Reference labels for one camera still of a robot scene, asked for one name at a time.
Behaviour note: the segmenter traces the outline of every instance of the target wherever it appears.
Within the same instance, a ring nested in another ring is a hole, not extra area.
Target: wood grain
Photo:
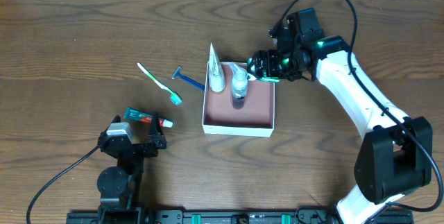
[[[172,73],[205,80],[210,42],[222,60],[245,61],[272,48],[267,30],[292,0],[0,0],[0,223],[24,223],[35,193],[96,144],[126,107],[174,121],[167,150],[147,161],[142,199],[187,209],[290,209],[329,205],[355,181],[358,133],[318,83],[276,87],[270,139],[204,135],[203,95]],[[352,0],[359,17],[355,53],[366,73],[412,117],[434,128],[444,168],[444,1]],[[342,0],[315,6],[327,34],[347,41],[352,18]],[[143,62],[184,102],[148,81]],[[143,137],[146,126],[134,123]],[[95,153],[45,191],[33,223],[64,223],[70,209],[96,209],[99,173],[115,161]],[[403,202],[425,207],[436,183]],[[439,223],[441,207],[415,213]]]

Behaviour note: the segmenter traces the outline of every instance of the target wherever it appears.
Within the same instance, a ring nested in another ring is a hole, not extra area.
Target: toothbrush
[[[153,81],[154,81],[154,83],[156,83],[157,84],[157,86],[159,86],[160,87],[160,89],[164,89],[164,90],[166,90],[166,91],[168,91],[169,93],[171,93],[171,95],[170,95],[170,100],[171,100],[171,102],[173,102],[175,105],[179,105],[181,102],[182,102],[182,99],[180,98],[180,96],[177,94],[177,93],[175,93],[175,92],[173,92],[173,90],[172,89],[170,89],[170,88],[168,88],[166,85],[164,85],[164,84],[162,84],[155,76],[153,76],[149,71],[148,71],[148,69],[147,68],[145,68],[145,66],[143,65],[143,64],[141,64],[141,63],[137,63],[137,66],[149,77],[149,78],[151,78]]]

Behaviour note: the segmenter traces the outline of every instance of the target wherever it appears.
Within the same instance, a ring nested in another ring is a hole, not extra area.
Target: blue razor
[[[180,74],[180,70],[181,69],[182,69],[182,67],[178,67],[178,69],[176,69],[176,72],[173,74],[173,76],[171,78],[175,79],[176,76],[177,76],[177,77],[181,78],[182,80],[184,80],[185,82],[189,83],[190,85],[194,85],[195,87],[205,91],[205,86],[204,85],[202,85],[200,83],[197,83],[196,81],[190,79],[189,77],[183,76],[182,74]]]

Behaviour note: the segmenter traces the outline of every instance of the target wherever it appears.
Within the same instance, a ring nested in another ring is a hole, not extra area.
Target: white box
[[[270,137],[275,129],[275,84],[248,82],[243,108],[231,104],[232,71],[229,62],[221,62],[225,74],[225,89],[215,93],[208,84],[208,64],[203,99],[202,127],[205,134]]]

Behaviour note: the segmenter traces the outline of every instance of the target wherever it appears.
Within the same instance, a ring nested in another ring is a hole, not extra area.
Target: bottle
[[[245,105],[248,89],[247,71],[239,65],[231,62],[230,68],[233,71],[231,80],[231,104],[234,109],[241,109]]]

